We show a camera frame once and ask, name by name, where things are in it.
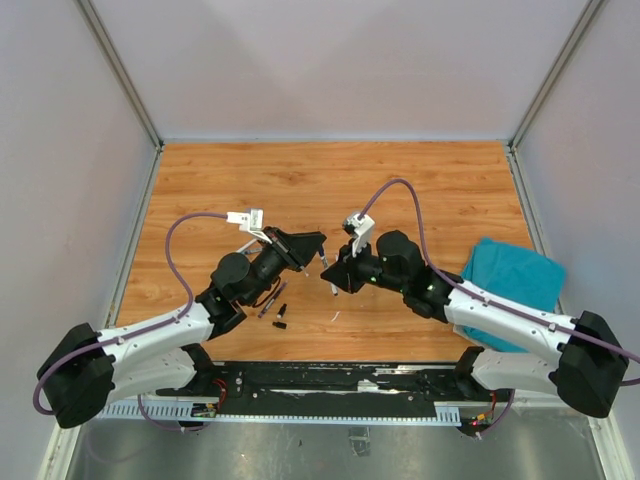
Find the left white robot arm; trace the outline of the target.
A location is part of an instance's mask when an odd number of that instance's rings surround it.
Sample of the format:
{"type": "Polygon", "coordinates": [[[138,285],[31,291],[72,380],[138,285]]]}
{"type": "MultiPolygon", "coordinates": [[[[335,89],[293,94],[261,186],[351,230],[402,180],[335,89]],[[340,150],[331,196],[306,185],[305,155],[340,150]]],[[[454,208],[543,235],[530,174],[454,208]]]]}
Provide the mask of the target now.
{"type": "Polygon", "coordinates": [[[48,404],[35,403],[35,409],[70,429],[113,402],[147,392],[185,388],[195,396],[207,393],[214,371],[203,343],[236,328],[284,271],[304,270],[326,240],[319,231],[267,227],[263,233],[263,248],[255,258],[225,255],[209,286],[190,294],[181,307],[126,327],[72,327],[36,373],[33,398],[46,398],[48,404]]]}

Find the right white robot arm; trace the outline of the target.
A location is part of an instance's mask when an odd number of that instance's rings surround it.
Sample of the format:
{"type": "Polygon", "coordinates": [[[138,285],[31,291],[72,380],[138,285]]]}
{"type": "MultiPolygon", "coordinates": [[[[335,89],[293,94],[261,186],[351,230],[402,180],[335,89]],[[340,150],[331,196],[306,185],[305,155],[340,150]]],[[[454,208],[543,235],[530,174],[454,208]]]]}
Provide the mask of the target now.
{"type": "Polygon", "coordinates": [[[354,240],[321,274],[338,289],[355,294],[364,285],[401,294],[416,315],[470,327],[499,337],[518,352],[499,352],[482,343],[467,348],[453,375],[455,392],[474,400],[486,391],[525,390],[555,395],[594,418],[609,415],[629,366],[621,345],[598,314],[579,317],[523,306],[425,260],[417,244],[395,230],[374,245],[354,240]]]}

